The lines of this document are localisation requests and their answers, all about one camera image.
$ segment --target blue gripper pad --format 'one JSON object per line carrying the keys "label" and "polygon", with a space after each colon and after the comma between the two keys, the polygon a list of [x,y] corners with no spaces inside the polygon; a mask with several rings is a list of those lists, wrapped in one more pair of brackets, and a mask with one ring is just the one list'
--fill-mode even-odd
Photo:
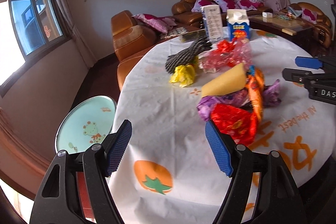
{"label": "blue gripper pad", "polygon": [[211,122],[205,125],[205,136],[215,156],[219,169],[228,177],[232,175],[231,155]]}
{"label": "blue gripper pad", "polygon": [[131,122],[128,120],[125,120],[124,122],[126,122],[126,125],[122,128],[121,132],[119,132],[118,130],[118,132],[115,133],[116,140],[113,144],[112,149],[106,156],[108,163],[106,167],[106,173],[108,174],[108,176],[110,176],[113,172],[116,172],[116,170],[118,169],[120,161],[132,136]]}
{"label": "blue gripper pad", "polygon": [[295,58],[295,64],[298,67],[310,69],[320,69],[323,67],[323,63],[320,60],[311,57],[298,56]]}

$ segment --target metal screw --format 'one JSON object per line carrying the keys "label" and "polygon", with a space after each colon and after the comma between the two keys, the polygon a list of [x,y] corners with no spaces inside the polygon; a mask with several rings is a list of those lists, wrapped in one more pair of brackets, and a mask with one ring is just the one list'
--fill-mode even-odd
{"label": "metal screw", "polygon": [[57,153],[57,156],[63,157],[67,152],[65,150],[61,150]]}
{"label": "metal screw", "polygon": [[244,151],[244,150],[246,149],[246,146],[245,146],[245,145],[242,145],[242,144],[238,144],[238,145],[236,146],[236,148],[237,148],[237,150],[239,150],[239,151]]}
{"label": "metal screw", "polygon": [[91,149],[93,151],[98,151],[100,148],[101,148],[101,144],[99,144],[99,143],[96,143],[96,144],[92,145],[92,147],[91,147]]}
{"label": "metal screw", "polygon": [[277,151],[272,151],[271,152],[271,155],[274,157],[274,158],[279,158],[280,154],[277,152]]}

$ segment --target purple wrapper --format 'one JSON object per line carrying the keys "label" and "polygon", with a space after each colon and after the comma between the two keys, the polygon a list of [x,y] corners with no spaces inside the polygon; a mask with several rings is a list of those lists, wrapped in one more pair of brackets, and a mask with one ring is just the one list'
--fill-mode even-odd
{"label": "purple wrapper", "polygon": [[[266,107],[279,105],[281,103],[281,100],[279,99],[279,94],[280,80],[278,79],[274,82],[273,85],[265,86],[262,94],[263,105]],[[197,110],[199,116],[204,121],[208,121],[210,120],[210,113],[216,104],[242,107],[248,102],[248,90],[242,89],[224,96],[205,96],[199,101],[197,105]]]}

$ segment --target window sill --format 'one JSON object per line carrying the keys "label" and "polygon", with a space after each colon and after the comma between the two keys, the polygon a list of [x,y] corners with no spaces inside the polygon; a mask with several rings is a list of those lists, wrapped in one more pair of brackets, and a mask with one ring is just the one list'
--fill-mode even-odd
{"label": "window sill", "polygon": [[47,54],[55,50],[57,47],[61,46],[65,42],[68,42],[71,38],[65,37],[61,41],[58,41],[46,48],[44,51],[36,54],[31,60],[26,61],[17,71],[13,72],[12,75],[2,84],[0,85],[0,96],[3,98],[5,94],[9,91],[9,89],[15,84],[15,82],[24,74],[27,70],[29,70],[32,66],[34,66],[39,60],[45,57]]}

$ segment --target wooden coffee table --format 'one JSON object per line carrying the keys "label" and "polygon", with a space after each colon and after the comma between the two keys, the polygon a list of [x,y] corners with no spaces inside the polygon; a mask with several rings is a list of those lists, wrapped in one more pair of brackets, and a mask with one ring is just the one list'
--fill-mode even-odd
{"label": "wooden coffee table", "polygon": [[[277,15],[273,18],[264,18],[262,15],[249,16],[250,27],[253,29],[263,30],[283,37],[315,55],[316,51],[323,48],[317,41],[313,39],[313,26],[307,24],[300,19],[283,20]],[[295,35],[284,33],[282,29],[288,28],[296,32]]]}

